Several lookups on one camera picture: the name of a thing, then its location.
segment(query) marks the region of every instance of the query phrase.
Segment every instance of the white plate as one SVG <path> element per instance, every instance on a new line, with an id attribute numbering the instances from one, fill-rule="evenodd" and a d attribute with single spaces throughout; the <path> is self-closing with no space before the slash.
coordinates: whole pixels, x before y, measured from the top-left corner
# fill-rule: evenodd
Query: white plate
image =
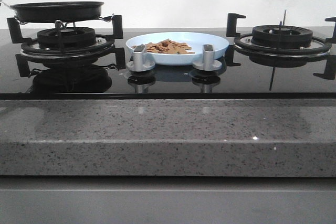
<path id="1" fill-rule="evenodd" d="M 215 50 L 215 59 L 220 58 L 225 53 L 229 42 L 219 36 L 211 34 L 202 33 L 189 33 L 189 32 L 166 32 L 166 33 L 154 33 L 136 36 L 129 39 L 126 42 L 131 54 L 133 54 L 134 49 L 132 46 L 138 46 L 141 44 L 147 44 L 149 42 L 158 43 L 165 39 L 170 39 L 177 42 L 186 42 L 191 50 L 195 54 L 190 55 L 168 55 L 168 54 L 154 54 L 149 53 L 155 61 L 156 64 L 160 65 L 172 65 L 172 66 L 184 66 L 192 65 L 194 60 L 201 60 L 203 56 L 203 45 L 211 44 Z"/>

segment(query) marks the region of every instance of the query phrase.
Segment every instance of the speckled stone surface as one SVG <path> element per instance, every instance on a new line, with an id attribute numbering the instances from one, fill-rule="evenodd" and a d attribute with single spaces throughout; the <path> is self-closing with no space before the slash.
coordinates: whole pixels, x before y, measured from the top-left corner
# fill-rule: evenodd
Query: speckled stone surface
<path id="1" fill-rule="evenodd" d="M 0 101 L 0 175 L 336 177 L 336 100 Z"/>

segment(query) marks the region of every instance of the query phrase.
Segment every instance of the burner ring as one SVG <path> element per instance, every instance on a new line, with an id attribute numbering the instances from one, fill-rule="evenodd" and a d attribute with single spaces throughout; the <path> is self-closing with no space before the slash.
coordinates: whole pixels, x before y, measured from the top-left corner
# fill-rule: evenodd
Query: burner ring
<path id="1" fill-rule="evenodd" d="M 301 58 L 311 58 L 316 57 L 320 53 L 328 52 L 332 46 L 331 43 L 325 42 L 323 39 L 318 37 L 313 37 L 312 41 L 317 41 L 321 44 L 320 47 L 317 48 L 304 48 L 304 49 L 288 49 L 288 48 L 271 48 L 271 47 L 263 47 L 259 45 L 250 45 L 242 40 L 244 38 L 251 37 L 252 34 L 244 34 L 240 37 L 236 37 L 234 39 L 234 44 L 240 48 L 248 49 L 252 52 L 255 52 L 259 55 L 265 54 L 273 54 L 273 57 L 283 57 L 283 58 L 291 58 L 291 57 L 301 57 Z"/>
<path id="2" fill-rule="evenodd" d="M 77 49 L 67 49 L 65 54 L 62 54 L 60 50 L 46 50 L 39 48 L 37 39 L 33 39 L 30 43 L 22 43 L 21 49 L 26 54 L 45 55 L 46 58 L 50 56 L 63 56 L 65 58 L 67 55 L 72 54 L 87 54 L 96 52 L 105 48 L 109 48 L 114 44 L 114 40 L 106 40 L 105 35 L 96 34 L 96 40 L 97 41 L 95 45 Z"/>
<path id="3" fill-rule="evenodd" d="M 283 49 L 299 49 L 309 47 L 313 38 L 312 30 L 296 27 L 276 25 L 256 26 L 252 29 L 252 42 L 265 47 Z"/>
<path id="4" fill-rule="evenodd" d="M 57 63 L 57 62 L 70 62 L 70 61 L 78 61 L 78 60 L 86 60 L 86 59 L 98 59 L 99 57 L 105 56 L 115 52 L 115 46 L 105 46 L 102 49 L 90 51 L 83 51 L 73 54 L 41 54 L 34 52 L 26 52 L 21 50 L 21 55 L 27 58 L 27 60 L 36 63 Z"/>

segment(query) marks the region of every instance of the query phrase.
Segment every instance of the silver knob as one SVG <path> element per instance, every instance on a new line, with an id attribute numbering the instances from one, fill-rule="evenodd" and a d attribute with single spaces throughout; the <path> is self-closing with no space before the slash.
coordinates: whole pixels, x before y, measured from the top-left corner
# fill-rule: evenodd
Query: silver knob
<path id="1" fill-rule="evenodd" d="M 215 51 L 213 45 L 203 45 L 203 58 L 193 61 L 193 67 L 203 71 L 215 71 L 222 67 L 222 63 L 215 60 Z"/>
<path id="2" fill-rule="evenodd" d="M 133 72 L 143 72 L 155 67 L 155 62 L 150 60 L 146 45 L 137 46 L 133 52 L 133 60 L 127 63 L 127 68 Z"/>

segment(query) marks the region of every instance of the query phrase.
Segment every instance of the gas stove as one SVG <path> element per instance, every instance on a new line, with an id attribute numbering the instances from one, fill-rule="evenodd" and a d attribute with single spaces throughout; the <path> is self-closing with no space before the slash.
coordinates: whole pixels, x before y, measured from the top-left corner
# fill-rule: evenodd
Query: gas stove
<path id="1" fill-rule="evenodd" d="M 164 29 L 123 30 L 121 15 L 112 15 L 99 19 L 112 21 L 113 34 L 56 20 L 52 29 L 24 30 L 36 37 L 24 38 L 22 22 L 9 18 L 12 43 L 8 30 L 1 31 L 8 43 L 0 47 L 0 99 L 336 98 L 331 27 L 288 26 L 284 18 L 238 33 L 237 20 L 244 17 L 228 14 L 226 30 L 174 30 L 231 40 L 219 69 L 156 64 L 140 72 L 127 68 L 133 59 L 126 41 Z"/>

